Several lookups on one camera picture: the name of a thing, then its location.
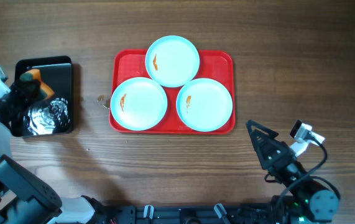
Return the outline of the orange green sponge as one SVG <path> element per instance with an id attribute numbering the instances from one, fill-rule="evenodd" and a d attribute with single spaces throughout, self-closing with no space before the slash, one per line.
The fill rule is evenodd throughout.
<path id="1" fill-rule="evenodd" d="M 23 73 L 19 80 L 32 92 L 38 100 L 47 100 L 51 98 L 55 92 L 42 80 L 39 69 L 33 68 Z"/>

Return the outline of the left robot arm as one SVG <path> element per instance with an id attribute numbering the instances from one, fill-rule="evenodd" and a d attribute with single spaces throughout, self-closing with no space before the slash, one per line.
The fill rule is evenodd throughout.
<path id="1" fill-rule="evenodd" d="M 103 206 L 94 198 L 61 198 L 48 184 L 11 157 L 9 123 L 52 96 L 40 80 L 14 82 L 0 94 L 0 223 L 101 223 Z"/>

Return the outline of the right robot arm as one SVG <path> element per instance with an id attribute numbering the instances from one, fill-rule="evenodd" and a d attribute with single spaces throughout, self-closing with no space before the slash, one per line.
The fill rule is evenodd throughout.
<path id="1" fill-rule="evenodd" d="M 309 124 L 297 120 L 290 136 L 294 143 L 278 141 L 277 132 L 248 120 L 246 127 L 260 166 L 267 171 L 264 180 L 285 186 L 280 195 L 269 203 L 241 206 L 246 223 L 329 223 L 338 211 L 341 195 L 338 189 L 314 172 L 327 160 L 323 136 L 313 131 Z M 323 151 L 322 160 L 310 170 L 298 161 L 309 145 Z"/>

